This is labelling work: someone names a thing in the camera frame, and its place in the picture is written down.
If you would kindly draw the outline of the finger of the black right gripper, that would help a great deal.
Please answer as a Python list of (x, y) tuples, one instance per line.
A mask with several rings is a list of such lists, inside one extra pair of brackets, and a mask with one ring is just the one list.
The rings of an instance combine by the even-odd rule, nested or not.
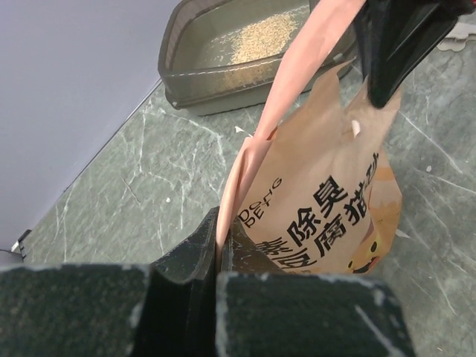
[(369, 101), (382, 109), (474, 1), (367, 0), (353, 20)]

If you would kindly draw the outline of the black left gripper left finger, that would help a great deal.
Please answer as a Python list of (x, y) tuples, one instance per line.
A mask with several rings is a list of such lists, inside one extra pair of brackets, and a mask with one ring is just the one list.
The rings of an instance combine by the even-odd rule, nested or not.
[(3, 356), (213, 356), (212, 208), (150, 264), (1, 268)]

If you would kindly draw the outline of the white bag sealing clip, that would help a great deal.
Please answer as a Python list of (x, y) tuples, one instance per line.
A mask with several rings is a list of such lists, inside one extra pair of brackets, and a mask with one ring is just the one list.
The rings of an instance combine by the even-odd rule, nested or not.
[(440, 51), (462, 51), (468, 41), (475, 41), (475, 34), (476, 25), (458, 22), (437, 45), (437, 49)]

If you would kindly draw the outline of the orange cat litter bag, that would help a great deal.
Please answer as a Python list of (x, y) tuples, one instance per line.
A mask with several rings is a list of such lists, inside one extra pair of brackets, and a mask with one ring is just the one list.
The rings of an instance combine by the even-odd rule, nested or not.
[(218, 251), (240, 219), (273, 264), (292, 274), (363, 274), (389, 252), (402, 194), (383, 142), (401, 95), (376, 108), (365, 83), (342, 106), (338, 67), (318, 74), (363, 5), (320, 1), (284, 54), (225, 185)]

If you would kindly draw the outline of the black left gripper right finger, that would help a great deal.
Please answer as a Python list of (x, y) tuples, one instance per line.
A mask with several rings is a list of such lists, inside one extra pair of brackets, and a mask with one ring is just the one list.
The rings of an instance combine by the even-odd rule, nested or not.
[(414, 356), (401, 306), (372, 277), (287, 274), (235, 221), (216, 281), (218, 356)]

